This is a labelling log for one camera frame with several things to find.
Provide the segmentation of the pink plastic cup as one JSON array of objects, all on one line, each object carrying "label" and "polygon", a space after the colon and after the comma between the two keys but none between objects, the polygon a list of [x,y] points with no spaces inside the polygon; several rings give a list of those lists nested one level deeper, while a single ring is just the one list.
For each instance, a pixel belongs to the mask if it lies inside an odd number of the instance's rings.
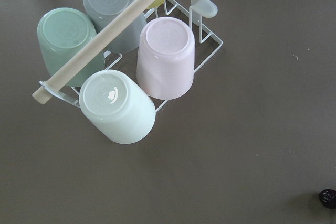
[{"label": "pink plastic cup", "polygon": [[160,17],[140,33],[136,75],[149,96],[172,100],[184,95],[194,79],[195,39],[183,21]]}]

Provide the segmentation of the dark red cherry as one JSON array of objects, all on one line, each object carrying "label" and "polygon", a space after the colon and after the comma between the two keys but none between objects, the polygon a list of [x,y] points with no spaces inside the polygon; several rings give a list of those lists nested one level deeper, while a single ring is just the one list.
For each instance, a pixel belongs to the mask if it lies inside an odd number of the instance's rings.
[{"label": "dark red cherry", "polygon": [[325,189],[319,193],[319,200],[324,207],[328,209],[336,209],[335,196],[335,190]]}]

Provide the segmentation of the white plastic cup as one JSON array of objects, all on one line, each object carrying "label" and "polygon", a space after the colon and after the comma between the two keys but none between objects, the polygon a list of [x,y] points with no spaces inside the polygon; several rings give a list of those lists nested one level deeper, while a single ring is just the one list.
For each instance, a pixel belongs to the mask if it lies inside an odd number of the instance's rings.
[{"label": "white plastic cup", "polygon": [[82,85],[79,104],[86,118],[109,140],[132,144],[152,130],[155,106],[126,74],[102,70]]}]

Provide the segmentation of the grey plastic cup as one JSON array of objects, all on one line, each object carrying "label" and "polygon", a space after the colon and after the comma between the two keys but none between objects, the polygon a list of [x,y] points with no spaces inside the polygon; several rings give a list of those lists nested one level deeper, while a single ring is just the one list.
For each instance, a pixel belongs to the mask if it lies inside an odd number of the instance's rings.
[{"label": "grey plastic cup", "polygon": [[[83,0],[86,14],[89,16],[96,32],[101,32],[134,0]],[[112,53],[125,54],[138,48],[140,33],[146,25],[144,14],[140,14],[127,28],[107,45]]]}]

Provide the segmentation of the green plastic cup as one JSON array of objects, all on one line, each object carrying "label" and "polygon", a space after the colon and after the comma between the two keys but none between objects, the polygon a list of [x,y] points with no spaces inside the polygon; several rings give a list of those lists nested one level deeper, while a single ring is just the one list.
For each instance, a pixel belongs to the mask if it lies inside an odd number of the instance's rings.
[{"label": "green plastic cup", "polygon": [[54,75],[97,35],[91,20],[73,8],[47,12],[37,26],[37,38],[47,71]]}]

